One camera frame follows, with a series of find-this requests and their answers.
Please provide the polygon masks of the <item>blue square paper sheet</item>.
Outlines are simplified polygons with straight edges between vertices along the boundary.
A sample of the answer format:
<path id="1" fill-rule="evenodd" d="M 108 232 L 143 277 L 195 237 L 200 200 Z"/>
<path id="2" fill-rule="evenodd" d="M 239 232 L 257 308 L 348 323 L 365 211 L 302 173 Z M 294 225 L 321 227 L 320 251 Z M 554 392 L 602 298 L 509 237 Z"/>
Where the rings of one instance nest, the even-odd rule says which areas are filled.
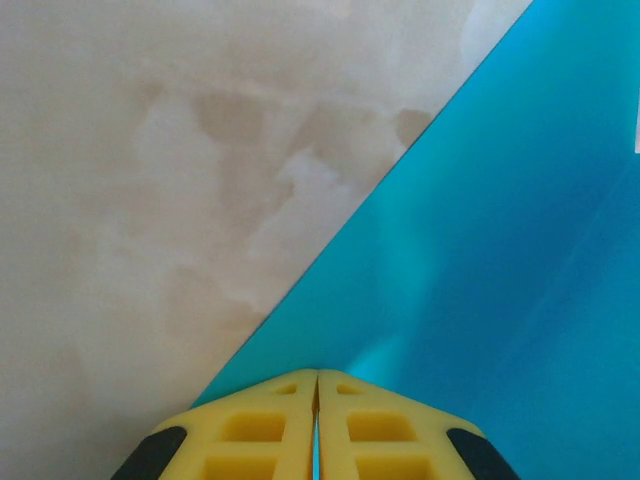
<path id="1" fill-rule="evenodd" d="M 640 480 L 640 0 L 533 0 L 200 395 L 333 368 Z"/>

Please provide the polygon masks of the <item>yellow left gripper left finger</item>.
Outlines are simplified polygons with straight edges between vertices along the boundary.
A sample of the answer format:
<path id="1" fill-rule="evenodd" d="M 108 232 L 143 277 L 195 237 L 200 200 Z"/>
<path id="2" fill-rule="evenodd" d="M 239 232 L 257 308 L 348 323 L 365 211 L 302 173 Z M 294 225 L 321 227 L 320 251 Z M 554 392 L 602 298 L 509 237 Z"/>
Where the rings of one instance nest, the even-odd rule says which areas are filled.
<path id="1" fill-rule="evenodd" d="M 112 480 L 312 480 L 317 380 L 298 370 L 173 416 Z"/>

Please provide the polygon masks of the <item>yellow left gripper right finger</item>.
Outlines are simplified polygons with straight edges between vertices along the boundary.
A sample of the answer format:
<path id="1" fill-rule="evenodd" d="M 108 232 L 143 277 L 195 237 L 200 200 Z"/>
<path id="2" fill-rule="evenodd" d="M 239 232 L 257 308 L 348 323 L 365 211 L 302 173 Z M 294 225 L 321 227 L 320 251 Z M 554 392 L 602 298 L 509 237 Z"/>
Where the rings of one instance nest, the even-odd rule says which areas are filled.
<path id="1" fill-rule="evenodd" d="M 520 480 L 465 419 L 335 370 L 318 387 L 321 480 Z"/>

